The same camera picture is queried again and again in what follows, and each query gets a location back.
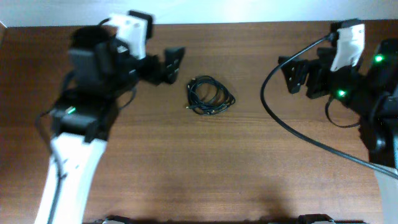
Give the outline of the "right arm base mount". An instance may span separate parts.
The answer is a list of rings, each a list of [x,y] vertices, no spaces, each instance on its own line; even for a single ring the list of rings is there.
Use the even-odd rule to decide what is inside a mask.
[[[335,221],[326,214],[306,214],[298,217],[297,224],[335,224]]]

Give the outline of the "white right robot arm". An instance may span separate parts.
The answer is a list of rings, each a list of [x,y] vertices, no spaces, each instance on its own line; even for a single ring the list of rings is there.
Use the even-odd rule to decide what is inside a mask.
[[[310,144],[372,169],[382,198],[384,223],[397,223],[397,39],[378,45],[366,75],[359,73],[357,65],[330,71],[335,54],[336,49],[320,48],[315,60],[300,59],[297,54],[280,56],[278,68],[291,94],[305,84],[308,98],[327,95],[329,103],[337,100],[356,113],[359,119],[354,126],[369,159],[364,161],[288,130]]]

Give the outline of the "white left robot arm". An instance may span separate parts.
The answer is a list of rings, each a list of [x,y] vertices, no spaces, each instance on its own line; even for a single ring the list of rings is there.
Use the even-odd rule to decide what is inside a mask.
[[[141,80],[153,85],[176,81],[185,48],[165,49],[163,60],[139,55],[151,35],[145,30],[124,40],[103,26],[73,33],[68,49],[73,68],[47,111],[52,118],[49,168],[36,223],[83,221],[96,168],[122,110],[118,98],[135,93]]]

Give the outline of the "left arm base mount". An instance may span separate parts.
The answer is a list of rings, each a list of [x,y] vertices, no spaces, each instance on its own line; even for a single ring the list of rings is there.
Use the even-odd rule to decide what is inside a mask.
[[[133,221],[128,217],[110,215],[104,219],[95,220],[93,224],[133,224]]]

